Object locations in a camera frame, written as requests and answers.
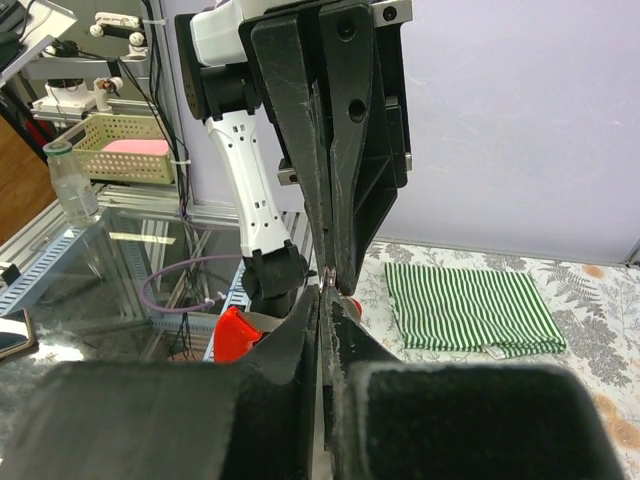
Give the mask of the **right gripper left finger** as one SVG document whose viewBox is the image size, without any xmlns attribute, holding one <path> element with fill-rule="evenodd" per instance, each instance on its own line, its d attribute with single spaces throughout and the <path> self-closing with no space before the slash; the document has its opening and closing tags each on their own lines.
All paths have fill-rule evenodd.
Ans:
<svg viewBox="0 0 640 480">
<path fill-rule="evenodd" d="M 232 363 L 63 363 L 27 399 L 5 479 L 306 479 L 319 291 Z"/>
</svg>

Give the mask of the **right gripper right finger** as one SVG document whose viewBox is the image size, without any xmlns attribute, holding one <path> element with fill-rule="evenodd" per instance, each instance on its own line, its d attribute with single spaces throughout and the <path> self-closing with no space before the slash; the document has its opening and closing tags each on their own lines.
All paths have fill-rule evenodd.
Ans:
<svg viewBox="0 0 640 480">
<path fill-rule="evenodd" d="M 619 479 L 587 389 L 549 364 L 405 363 L 322 291 L 338 479 Z"/>
</svg>

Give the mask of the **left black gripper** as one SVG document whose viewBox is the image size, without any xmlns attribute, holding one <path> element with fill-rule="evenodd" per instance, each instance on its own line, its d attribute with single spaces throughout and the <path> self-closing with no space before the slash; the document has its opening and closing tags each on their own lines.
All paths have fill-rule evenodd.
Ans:
<svg viewBox="0 0 640 480">
<path fill-rule="evenodd" d="M 400 29 L 408 1 L 297 1 L 246 19 L 239 36 L 327 265 L 356 290 L 366 250 L 408 181 L 411 155 Z"/>
</svg>

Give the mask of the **red handled metal key tool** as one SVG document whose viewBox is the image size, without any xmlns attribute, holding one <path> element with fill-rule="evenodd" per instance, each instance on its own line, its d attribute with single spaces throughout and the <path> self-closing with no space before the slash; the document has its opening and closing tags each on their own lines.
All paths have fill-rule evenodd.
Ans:
<svg viewBox="0 0 640 480">
<path fill-rule="evenodd" d="M 215 363 L 239 360 L 283 322 L 280 318 L 229 307 L 214 328 L 211 360 Z"/>
</svg>

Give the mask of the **silver keyring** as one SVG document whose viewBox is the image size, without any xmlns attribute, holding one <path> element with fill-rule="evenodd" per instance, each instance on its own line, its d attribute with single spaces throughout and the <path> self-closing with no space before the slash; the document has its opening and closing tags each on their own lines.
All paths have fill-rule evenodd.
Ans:
<svg viewBox="0 0 640 480">
<path fill-rule="evenodd" d="M 333 288 L 336 283 L 336 270 L 334 267 L 325 267 L 320 278 L 320 289 L 322 291 Z"/>
</svg>

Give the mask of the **red key tag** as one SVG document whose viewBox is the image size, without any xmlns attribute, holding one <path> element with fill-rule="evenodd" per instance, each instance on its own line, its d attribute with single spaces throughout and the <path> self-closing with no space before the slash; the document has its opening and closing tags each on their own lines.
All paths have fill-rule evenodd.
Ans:
<svg viewBox="0 0 640 480">
<path fill-rule="evenodd" d="M 360 303 L 352 297 L 342 297 L 342 303 L 348 314 L 357 322 L 362 318 L 362 307 Z"/>
</svg>

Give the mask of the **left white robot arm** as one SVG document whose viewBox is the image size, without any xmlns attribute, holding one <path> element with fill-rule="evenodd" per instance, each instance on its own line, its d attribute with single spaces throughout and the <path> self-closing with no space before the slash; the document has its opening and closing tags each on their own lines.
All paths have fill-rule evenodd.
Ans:
<svg viewBox="0 0 640 480">
<path fill-rule="evenodd" d="M 219 1 L 175 18 L 192 116 L 238 210 L 242 284 L 288 314 L 309 267 L 275 205 L 257 134 L 264 110 L 304 197 L 324 287 L 354 293 L 367 248 L 412 166 L 401 29 L 408 1 Z"/>
</svg>

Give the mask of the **green striped cloth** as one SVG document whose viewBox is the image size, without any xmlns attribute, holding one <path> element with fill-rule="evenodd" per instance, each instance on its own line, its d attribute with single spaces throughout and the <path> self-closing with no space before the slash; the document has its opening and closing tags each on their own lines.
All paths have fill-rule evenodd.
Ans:
<svg viewBox="0 0 640 480">
<path fill-rule="evenodd" d="M 559 354 L 567 342 L 521 272 L 386 263 L 404 347 L 485 353 L 495 360 Z"/>
</svg>

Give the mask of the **pink sponge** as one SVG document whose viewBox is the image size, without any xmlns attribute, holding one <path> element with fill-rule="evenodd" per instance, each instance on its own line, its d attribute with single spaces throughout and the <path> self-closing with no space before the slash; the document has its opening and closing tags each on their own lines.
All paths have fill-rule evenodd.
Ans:
<svg viewBox="0 0 640 480">
<path fill-rule="evenodd" d="M 166 140 L 161 139 L 119 139 L 102 148 L 103 152 L 164 156 L 169 153 Z"/>
</svg>

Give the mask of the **beige perforated basket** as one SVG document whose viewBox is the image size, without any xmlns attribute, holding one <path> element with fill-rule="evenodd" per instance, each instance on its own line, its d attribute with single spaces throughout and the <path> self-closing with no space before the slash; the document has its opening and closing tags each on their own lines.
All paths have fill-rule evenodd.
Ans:
<svg viewBox="0 0 640 480">
<path fill-rule="evenodd" d="M 72 144 L 94 181 L 153 185 L 175 181 L 169 143 L 153 117 L 96 113 L 62 138 Z"/>
</svg>

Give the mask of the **clear glass bottle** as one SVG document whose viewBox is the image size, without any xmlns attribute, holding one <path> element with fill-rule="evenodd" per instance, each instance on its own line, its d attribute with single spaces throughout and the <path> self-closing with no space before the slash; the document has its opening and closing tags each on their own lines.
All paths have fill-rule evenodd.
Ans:
<svg viewBox="0 0 640 480">
<path fill-rule="evenodd" d="M 56 140 L 46 144 L 52 187 L 68 222 L 86 228 L 98 220 L 99 203 L 91 181 L 69 141 Z"/>
</svg>

